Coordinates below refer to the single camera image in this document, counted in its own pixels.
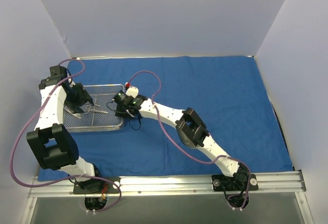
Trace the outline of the wire mesh instrument tray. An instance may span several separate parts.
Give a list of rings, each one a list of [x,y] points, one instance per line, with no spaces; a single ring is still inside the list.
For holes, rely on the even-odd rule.
[[[118,91],[123,91],[124,87],[121,84],[111,85],[88,85],[85,86],[94,102],[101,110],[108,111],[108,114],[100,113],[80,113],[81,119],[77,119],[70,115],[64,109],[64,126],[70,133],[78,132],[102,132],[119,130],[124,126],[124,120],[121,117],[115,116],[116,103],[112,103],[112,98]]]

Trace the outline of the blue surgical wrap cloth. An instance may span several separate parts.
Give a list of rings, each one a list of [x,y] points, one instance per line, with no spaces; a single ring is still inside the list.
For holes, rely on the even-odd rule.
[[[208,132],[253,173],[291,171],[281,130],[252,57],[159,57],[71,62],[84,85],[130,83],[158,105],[182,110],[173,125],[137,115],[117,131],[74,133],[81,157],[103,176],[219,174],[192,137]]]

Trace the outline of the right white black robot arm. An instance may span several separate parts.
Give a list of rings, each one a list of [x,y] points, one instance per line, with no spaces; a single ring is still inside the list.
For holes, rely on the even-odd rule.
[[[112,102],[116,103],[116,116],[124,118],[137,117],[138,119],[149,118],[158,121],[165,136],[178,150],[201,164],[216,165],[228,180],[228,185],[232,189],[238,190],[248,183],[250,173],[247,166],[232,158],[217,144],[194,109],[174,109],[156,103],[145,96],[130,96],[121,91],[113,97]],[[185,147],[202,152],[209,158],[209,161],[202,161],[188,154],[168,134],[164,124],[176,130],[181,143]]]

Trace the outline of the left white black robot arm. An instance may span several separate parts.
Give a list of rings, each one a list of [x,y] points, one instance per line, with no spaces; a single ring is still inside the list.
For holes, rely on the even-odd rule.
[[[81,83],[65,81],[59,86],[44,79],[39,84],[42,110],[34,131],[26,139],[42,169],[61,171],[73,176],[74,183],[82,190],[98,193],[104,186],[99,169],[85,161],[77,144],[64,126],[64,109],[81,114],[85,103],[93,99]]]

